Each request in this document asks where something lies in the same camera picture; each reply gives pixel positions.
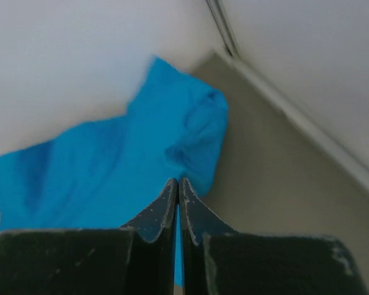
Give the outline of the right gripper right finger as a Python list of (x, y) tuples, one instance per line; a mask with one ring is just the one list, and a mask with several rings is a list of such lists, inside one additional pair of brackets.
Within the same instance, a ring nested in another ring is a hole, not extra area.
[(367, 294), (350, 251), (335, 237), (234, 230), (180, 181), (185, 294)]

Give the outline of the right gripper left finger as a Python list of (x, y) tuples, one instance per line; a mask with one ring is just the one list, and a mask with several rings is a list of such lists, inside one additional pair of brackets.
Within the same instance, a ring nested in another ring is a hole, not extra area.
[(172, 294), (178, 183), (112, 229), (0, 233), (0, 294)]

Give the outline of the blue t shirt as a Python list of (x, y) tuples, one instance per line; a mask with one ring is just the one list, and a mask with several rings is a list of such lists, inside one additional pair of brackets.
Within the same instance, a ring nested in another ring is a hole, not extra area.
[[(0, 233), (117, 228), (170, 179), (189, 179), (203, 196), (227, 123), (219, 90), (156, 58), (124, 115), (0, 156)], [(174, 283), (181, 272), (177, 229)]]

